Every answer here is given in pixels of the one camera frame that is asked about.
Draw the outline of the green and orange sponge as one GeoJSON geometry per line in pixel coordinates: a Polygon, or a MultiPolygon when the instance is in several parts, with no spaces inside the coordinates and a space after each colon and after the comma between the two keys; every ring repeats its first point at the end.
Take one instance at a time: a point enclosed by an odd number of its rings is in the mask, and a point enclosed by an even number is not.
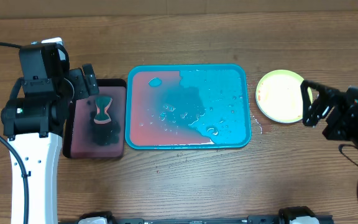
{"type": "Polygon", "coordinates": [[[109,96],[98,96],[95,98],[96,115],[94,122],[96,124],[107,124],[111,122],[111,117],[108,114],[108,109],[112,103],[112,98],[109,96]]]}

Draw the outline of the yellow-green plate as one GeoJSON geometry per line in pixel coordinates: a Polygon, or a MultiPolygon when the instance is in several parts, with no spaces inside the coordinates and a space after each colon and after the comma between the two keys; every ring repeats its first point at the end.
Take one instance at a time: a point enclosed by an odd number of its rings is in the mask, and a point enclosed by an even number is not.
{"type": "Polygon", "coordinates": [[[304,78],[289,70],[264,75],[256,88],[255,100],[261,112],[279,123],[295,123],[303,118],[301,83],[304,78]]]}

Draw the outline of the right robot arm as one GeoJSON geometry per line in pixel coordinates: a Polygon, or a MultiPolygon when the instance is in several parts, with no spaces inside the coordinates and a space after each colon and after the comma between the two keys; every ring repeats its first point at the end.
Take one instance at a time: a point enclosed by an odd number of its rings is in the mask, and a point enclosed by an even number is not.
{"type": "Polygon", "coordinates": [[[323,136],[332,141],[351,141],[358,150],[358,87],[346,91],[310,80],[300,84],[303,124],[314,127],[320,120],[327,126],[323,136]]]}

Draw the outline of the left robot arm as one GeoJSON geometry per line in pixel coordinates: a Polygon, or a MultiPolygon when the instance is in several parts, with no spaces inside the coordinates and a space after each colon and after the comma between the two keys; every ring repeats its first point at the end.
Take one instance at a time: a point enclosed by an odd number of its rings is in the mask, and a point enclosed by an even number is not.
{"type": "Polygon", "coordinates": [[[1,111],[13,147],[11,223],[57,223],[57,169],[69,107],[99,94],[93,67],[70,68],[59,37],[19,49],[23,76],[1,111]]]}

